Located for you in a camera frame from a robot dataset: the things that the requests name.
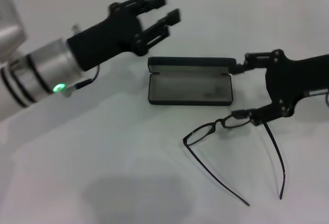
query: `green led light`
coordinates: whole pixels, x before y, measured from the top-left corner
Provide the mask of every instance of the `green led light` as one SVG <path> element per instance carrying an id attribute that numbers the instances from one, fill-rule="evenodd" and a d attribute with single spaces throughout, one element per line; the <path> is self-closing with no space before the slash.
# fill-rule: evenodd
<path id="1" fill-rule="evenodd" d="M 58 91 L 60 91 L 60 90 L 62 90 L 62 89 L 65 89 L 65 84 L 58 84 L 58 85 L 56 85 L 55 87 L 54 87 L 54 89 L 52 90 L 53 92 L 58 92 Z"/>

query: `cable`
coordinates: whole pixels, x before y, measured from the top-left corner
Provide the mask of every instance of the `cable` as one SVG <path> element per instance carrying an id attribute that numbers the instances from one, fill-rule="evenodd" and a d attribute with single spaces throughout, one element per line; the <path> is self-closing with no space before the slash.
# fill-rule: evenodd
<path id="1" fill-rule="evenodd" d="M 75 84 L 74 85 L 75 89 L 81 89 L 81 88 L 83 88 L 83 87 L 85 87 L 89 84 L 92 84 L 96 80 L 96 78 L 98 77 L 99 71 L 100 71 L 100 66 L 98 65 L 97 66 L 97 72 L 96 72 L 95 76 L 92 79 L 87 79 L 85 81 L 82 81 L 80 83 Z"/>

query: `black eyeglass frame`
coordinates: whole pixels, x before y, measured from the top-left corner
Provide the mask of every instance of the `black eyeglass frame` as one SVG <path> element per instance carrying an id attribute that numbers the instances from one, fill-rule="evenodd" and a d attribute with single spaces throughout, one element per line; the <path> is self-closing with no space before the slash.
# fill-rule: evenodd
<path id="1" fill-rule="evenodd" d="M 197 155 L 193 152 L 193 150 L 190 148 L 192 145 L 196 144 L 197 142 L 200 142 L 201 140 L 203 140 L 206 136 L 210 135 L 210 134 L 213 134 L 215 131 L 216 131 L 216 125 L 217 123 L 221 123 L 222 127 L 223 128 L 226 128 L 226 129 L 233 129 L 233 128 L 238 128 L 238 127 L 241 127 L 241 126 L 244 126 L 248 123 L 250 123 L 250 120 L 248 120 L 247 122 L 245 123 L 242 123 L 240 125 L 235 125 L 235 126 L 227 126 L 225 123 L 226 121 L 229 119 L 229 118 L 232 118 L 232 115 L 229 115 L 227 116 L 226 118 L 224 119 L 218 119 L 216 120 L 215 122 L 211 122 L 211 123 L 207 123 L 207 124 L 204 124 L 200 127 L 198 127 L 197 129 L 195 129 L 194 131 L 192 131 L 191 133 L 189 133 L 186 137 L 183 138 L 183 144 L 184 146 L 188 149 L 188 151 L 191 153 L 191 155 L 195 158 L 195 160 L 200 163 L 200 165 L 210 174 L 211 177 L 213 177 L 214 180 L 216 180 L 222 187 L 224 187 L 226 190 L 228 190 L 230 193 L 232 193 L 235 197 L 237 197 L 240 201 L 242 201 L 246 206 L 250 206 L 250 204 L 244 200 L 242 197 L 240 197 L 237 193 L 235 193 L 234 191 L 232 191 L 231 189 L 229 189 L 226 185 L 224 185 L 204 164 L 203 162 L 201 162 L 201 160 L 197 157 Z M 282 182 L 282 186 L 281 186 L 281 191 L 280 191 L 280 199 L 282 199 L 282 195 L 283 195 L 283 190 L 284 190 L 284 186 L 285 186 L 285 178 L 286 178 L 286 174 L 285 174 L 285 168 L 284 168 L 284 164 L 283 164 L 283 160 L 282 160 L 282 157 L 281 157 L 281 153 L 279 151 L 279 148 L 278 148 L 278 145 L 274 139 L 274 136 L 270 130 L 270 128 L 268 127 L 267 123 L 266 122 L 263 122 L 263 125 L 265 126 L 265 129 L 276 149 L 276 152 L 278 154 L 278 157 L 280 159 L 280 163 L 281 163 L 281 167 L 282 167 L 282 172 L 283 172 L 283 182 Z M 209 131 L 203 136 L 201 137 L 200 139 L 196 140 L 195 142 L 193 143 L 190 143 L 188 144 L 188 140 L 189 138 L 194 134 L 196 133 L 198 130 L 204 128 L 204 127 L 207 127 L 207 126 L 211 126 L 211 128 L 209 129 Z"/>
<path id="2" fill-rule="evenodd" d="M 200 127 L 198 127 L 197 129 L 195 129 L 194 131 L 192 131 L 191 133 L 189 133 L 186 137 L 183 138 L 183 144 L 184 146 L 188 149 L 188 151 L 192 154 L 192 156 L 194 157 L 195 160 L 197 160 L 198 163 L 200 163 L 200 165 L 214 178 L 214 180 L 216 180 L 222 187 L 224 187 L 226 190 L 228 190 L 230 193 L 232 193 L 234 196 L 236 196 L 239 200 L 241 200 L 246 206 L 250 206 L 250 204 L 244 200 L 242 197 L 240 197 L 237 193 L 235 193 L 234 191 L 232 191 L 231 189 L 229 189 L 226 185 L 224 185 L 204 164 L 203 162 L 197 157 L 197 155 L 192 151 L 192 149 L 190 148 L 190 146 L 196 144 L 197 142 L 200 142 L 201 140 L 203 140 L 206 136 L 213 134 L 216 131 L 216 125 L 217 123 L 221 123 L 223 128 L 227 128 L 227 129 L 233 129 L 233 128 L 238 128 L 241 126 L 244 126 L 248 123 L 250 123 L 250 120 L 248 120 L 247 122 L 240 124 L 240 125 L 235 125 L 235 126 L 227 126 L 225 124 L 225 122 L 231 118 L 232 115 L 227 116 L 224 119 L 218 119 L 215 122 L 211 122 L 211 123 L 207 123 L 204 124 Z M 189 138 L 196 133 L 198 130 L 206 127 L 206 126 L 211 126 L 211 128 L 209 129 L 209 131 L 200 139 L 196 140 L 195 142 L 191 143 L 191 144 L 187 144 Z"/>

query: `eyeglasses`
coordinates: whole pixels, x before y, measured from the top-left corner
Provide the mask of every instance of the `eyeglasses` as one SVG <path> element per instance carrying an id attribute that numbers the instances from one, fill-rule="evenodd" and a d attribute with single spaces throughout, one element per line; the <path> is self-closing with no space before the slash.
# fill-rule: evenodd
<path id="1" fill-rule="evenodd" d="M 188 134 L 186 137 L 183 138 L 183 144 L 184 146 L 188 149 L 188 151 L 192 154 L 192 156 L 197 160 L 198 163 L 200 163 L 200 165 L 210 174 L 210 176 L 216 180 L 222 187 L 224 187 L 226 190 L 228 190 L 230 193 L 232 193 L 234 196 L 236 196 L 239 200 L 241 200 L 246 206 L 250 206 L 250 204 L 244 200 L 242 197 L 240 197 L 237 193 L 235 193 L 234 191 L 232 191 L 231 189 L 229 189 L 226 185 L 224 185 L 204 164 L 203 162 L 201 162 L 201 160 L 197 157 L 197 155 L 192 151 L 191 146 L 195 145 L 196 143 L 200 142 L 201 140 L 203 140 L 206 136 L 214 133 L 216 131 L 216 125 L 217 123 L 220 123 L 222 125 L 223 128 L 226 129 L 233 129 L 233 128 L 238 128 L 241 126 L 244 126 L 248 123 L 250 123 L 250 119 L 245 119 L 245 120 L 236 120 L 234 117 L 232 117 L 232 115 L 227 116 L 224 119 L 218 119 L 215 122 L 211 122 L 211 123 L 207 123 L 204 124 L 200 127 L 198 127 L 197 129 L 195 129 L 193 132 L 191 132 L 190 134 Z M 283 160 L 278 148 L 278 145 L 274 139 L 274 136 L 271 132 L 271 130 L 269 129 L 268 125 L 266 122 L 263 122 L 266 131 L 268 132 L 268 135 L 270 136 L 272 143 L 277 151 L 277 154 L 279 156 L 280 159 L 280 163 L 282 166 L 282 171 L 283 171 L 283 183 L 282 183 L 282 187 L 281 187 L 281 192 L 280 192 L 280 199 L 282 199 L 282 195 L 283 195 L 283 189 L 284 189 L 284 185 L 285 185 L 285 168 L 284 168 L 284 164 L 283 164 Z"/>

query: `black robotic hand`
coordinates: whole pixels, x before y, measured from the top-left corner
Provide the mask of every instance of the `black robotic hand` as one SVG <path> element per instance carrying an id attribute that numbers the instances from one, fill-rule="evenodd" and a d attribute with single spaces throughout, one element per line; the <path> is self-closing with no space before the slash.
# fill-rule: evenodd
<path id="1" fill-rule="evenodd" d="M 107 19 L 69 38 L 67 45 L 84 71 L 122 52 L 143 56 L 149 48 L 169 36 L 168 27 L 180 22 L 180 14 L 175 9 L 145 31 L 137 16 L 165 4 L 166 0 L 113 3 L 109 6 Z"/>
<path id="2" fill-rule="evenodd" d="M 298 101 L 324 95 L 329 89 L 329 54 L 306 60 L 289 60 L 280 49 L 269 53 L 247 53 L 244 64 L 230 67 L 231 74 L 266 68 L 266 89 L 272 103 L 257 109 L 232 112 L 236 119 L 250 118 L 260 125 L 294 114 Z"/>

